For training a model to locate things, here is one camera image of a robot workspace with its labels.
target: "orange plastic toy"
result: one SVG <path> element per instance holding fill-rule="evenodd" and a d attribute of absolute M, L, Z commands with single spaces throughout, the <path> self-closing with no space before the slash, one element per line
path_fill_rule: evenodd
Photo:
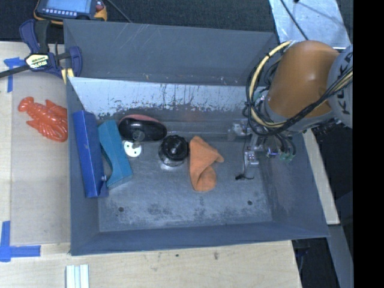
<path fill-rule="evenodd" d="M 27 112 L 33 119 L 26 123 L 48 139 L 64 142 L 68 139 L 67 110 L 50 100 L 46 105 L 35 103 L 33 97 L 24 98 L 18 107 L 20 112 Z"/>

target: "bin floor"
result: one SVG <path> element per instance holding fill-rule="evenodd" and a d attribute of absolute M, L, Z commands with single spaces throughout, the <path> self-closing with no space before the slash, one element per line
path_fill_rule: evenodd
<path fill-rule="evenodd" d="M 158 156 L 161 141 L 143 143 L 140 156 L 130 159 L 132 178 L 99 200 L 100 231 L 272 221 L 260 168 L 252 180 L 235 180 L 243 170 L 244 141 L 202 138 L 224 157 L 223 163 L 212 165 L 217 175 L 214 189 L 194 191 L 188 159 L 181 166 L 166 167 Z"/>

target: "black floor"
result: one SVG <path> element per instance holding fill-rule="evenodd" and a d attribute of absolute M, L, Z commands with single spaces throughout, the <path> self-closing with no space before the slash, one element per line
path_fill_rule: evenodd
<path fill-rule="evenodd" d="M 136 23 L 197 26 L 219 29 L 274 31 L 268 0 L 112 0 Z M 337 0 L 344 24 L 353 42 L 353 0 Z M 0 40 L 20 41 L 19 26 L 32 18 L 37 0 L 0 0 Z M 126 19 L 106 2 L 110 21 Z M 63 43 L 62 31 L 54 28 L 50 43 Z M 318 134 L 335 199 L 352 190 L 352 130 L 337 127 L 328 134 Z M 353 255 L 353 221 L 343 223 Z M 294 242 L 298 250 L 304 288 L 338 287 L 325 239 Z"/>

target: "orange cloth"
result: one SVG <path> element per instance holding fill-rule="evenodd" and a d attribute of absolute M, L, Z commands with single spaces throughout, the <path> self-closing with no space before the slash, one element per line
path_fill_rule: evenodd
<path fill-rule="evenodd" d="M 211 164 L 224 162 L 218 151 L 201 137 L 194 136 L 189 143 L 190 177 L 196 191 L 209 191 L 216 186 L 216 173 Z"/>

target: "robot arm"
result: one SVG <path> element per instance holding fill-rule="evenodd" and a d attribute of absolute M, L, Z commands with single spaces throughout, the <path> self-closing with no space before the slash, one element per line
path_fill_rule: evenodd
<path fill-rule="evenodd" d="M 247 83 L 248 136 L 241 178 L 252 178 L 260 152 L 290 161 L 296 153 L 292 137 L 331 123 L 352 128 L 353 46 L 339 53 L 318 41 L 285 42 L 269 52 Z M 266 74 L 273 78 L 260 92 L 267 61 L 287 48 Z"/>

